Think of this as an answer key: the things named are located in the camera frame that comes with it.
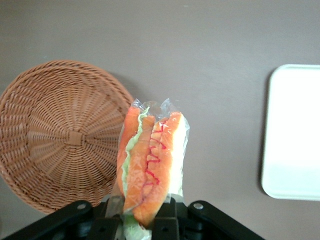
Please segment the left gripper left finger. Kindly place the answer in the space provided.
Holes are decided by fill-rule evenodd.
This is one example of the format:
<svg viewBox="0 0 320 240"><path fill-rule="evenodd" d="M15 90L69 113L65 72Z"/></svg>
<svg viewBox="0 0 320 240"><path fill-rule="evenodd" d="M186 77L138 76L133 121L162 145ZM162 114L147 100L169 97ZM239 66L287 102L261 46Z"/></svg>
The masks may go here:
<svg viewBox="0 0 320 240"><path fill-rule="evenodd" d="M123 213L124 197L117 182L103 203L98 217L91 227L92 240L124 240Z"/></svg>

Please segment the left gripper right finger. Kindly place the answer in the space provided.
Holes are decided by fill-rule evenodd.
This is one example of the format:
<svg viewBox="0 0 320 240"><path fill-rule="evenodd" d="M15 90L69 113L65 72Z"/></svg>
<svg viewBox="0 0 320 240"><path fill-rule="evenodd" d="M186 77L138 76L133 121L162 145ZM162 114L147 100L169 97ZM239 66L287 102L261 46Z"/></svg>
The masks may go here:
<svg viewBox="0 0 320 240"><path fill-rule="evenodd" d="M183 240L184 235L179 224L179 211L185 208L184 199L171 194L170 201L162 204L152 225L152 240Z"/></svg>

